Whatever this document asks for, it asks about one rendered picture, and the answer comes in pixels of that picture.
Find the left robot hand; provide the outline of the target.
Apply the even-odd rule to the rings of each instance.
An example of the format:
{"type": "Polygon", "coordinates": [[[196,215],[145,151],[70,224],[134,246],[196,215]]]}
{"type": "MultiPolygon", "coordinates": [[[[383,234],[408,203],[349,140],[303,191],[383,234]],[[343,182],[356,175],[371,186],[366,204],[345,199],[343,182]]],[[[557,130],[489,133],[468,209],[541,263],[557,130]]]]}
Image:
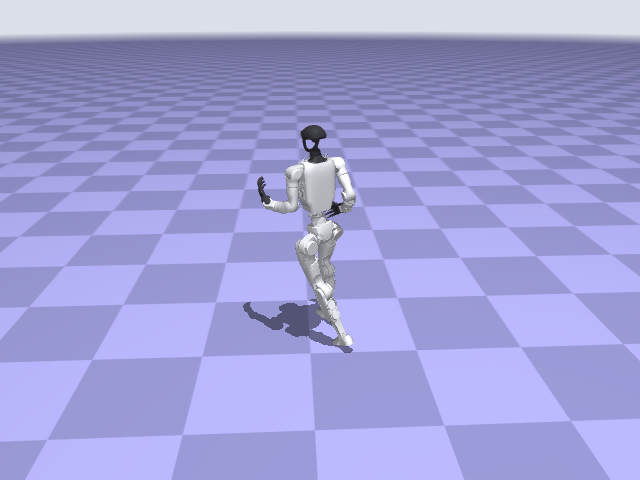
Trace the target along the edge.
{"type": "Polygon", "coordinates": [[[264,186],[266,185],[266,184],[262,185],[265,182],[265,181],[262,181],[263,179],[264,179],[263,177],[260,177],[258,179],[258,181],[257,181],[257,184],[258,184],[258,187],[259,187],[258,191],[259,191],[260,197],[262,198],[261,202],[263,203],[263,201],[264,201],[264,203],[266,205],[268,205],[268,204],[270,204],[271,201],[269,199],[270,197],[268,195],[266,196],[266,194],[265,194],[265,192],[263,190],[264,186]]]}

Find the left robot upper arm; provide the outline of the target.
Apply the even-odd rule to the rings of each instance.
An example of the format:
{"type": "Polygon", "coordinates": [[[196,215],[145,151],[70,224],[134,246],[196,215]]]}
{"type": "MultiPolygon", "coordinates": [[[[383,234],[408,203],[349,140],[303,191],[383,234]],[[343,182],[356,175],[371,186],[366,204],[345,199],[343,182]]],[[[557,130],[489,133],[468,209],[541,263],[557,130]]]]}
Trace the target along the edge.
{"type": "MultiPolygon", "coordinates": [[[[295,212],[299,209],[298,196],[299,196],[299,180],[303,175],[303,165],[298,164],[290,166],[285,171],[286,189],[287,189],[287,202],[291,205],[291,210],[288,213],[295,212]]],[[[285,201],[286,202],[286,201],[285,201]]]]}

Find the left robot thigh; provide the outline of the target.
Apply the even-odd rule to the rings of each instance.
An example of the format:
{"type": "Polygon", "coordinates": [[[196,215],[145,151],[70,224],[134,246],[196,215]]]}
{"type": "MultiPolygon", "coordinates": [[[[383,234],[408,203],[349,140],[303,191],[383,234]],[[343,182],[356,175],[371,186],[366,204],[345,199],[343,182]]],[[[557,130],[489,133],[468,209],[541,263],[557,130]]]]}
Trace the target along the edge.
{"type": "Polygon", "coordinates": [[[319,261],[315,255],[317,249],[317,238],[314,234],[309,233],[304,238],[301,238],[296,242],[296,253],[299,263],[312,289],[314,292],[317,288],[321,289],[328,300],[333,294],[333,289],[328,283],[323,282],[319,268],[319,261]]]}

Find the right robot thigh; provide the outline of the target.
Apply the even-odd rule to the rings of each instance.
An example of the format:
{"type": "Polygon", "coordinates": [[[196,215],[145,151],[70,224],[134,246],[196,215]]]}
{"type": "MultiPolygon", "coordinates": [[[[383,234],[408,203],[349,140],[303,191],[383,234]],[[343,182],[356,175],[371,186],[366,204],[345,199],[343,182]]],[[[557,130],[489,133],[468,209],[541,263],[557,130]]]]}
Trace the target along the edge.
{"type": "Polygon", "coordinates": [[[333,275],[333,268],[329,262],[336,245],[336,240],[343,234],[343,229],[336,222],[332,221],[332,223],[334,226],[334,237],[328,242],[318,245],[318,260],[322,278],[329,278],[333,275]]]}

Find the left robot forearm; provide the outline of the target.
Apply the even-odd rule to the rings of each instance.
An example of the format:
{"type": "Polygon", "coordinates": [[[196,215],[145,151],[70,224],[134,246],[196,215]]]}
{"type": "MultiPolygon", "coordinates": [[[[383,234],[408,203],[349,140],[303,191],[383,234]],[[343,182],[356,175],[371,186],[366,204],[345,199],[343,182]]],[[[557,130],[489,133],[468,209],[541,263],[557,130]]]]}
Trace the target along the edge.
{"type": "Polygon", "coordinates": [[[263,201],[263,205],[267,210],[272,210],[274,212],[280,212],[282,214],[286,214],[288,212],[290,212],[291,210],[291,205],[289,202],[285,202],[285,201],[273,201],[271,198],[270,199],[270,204],[266,205],[263,201]]]}

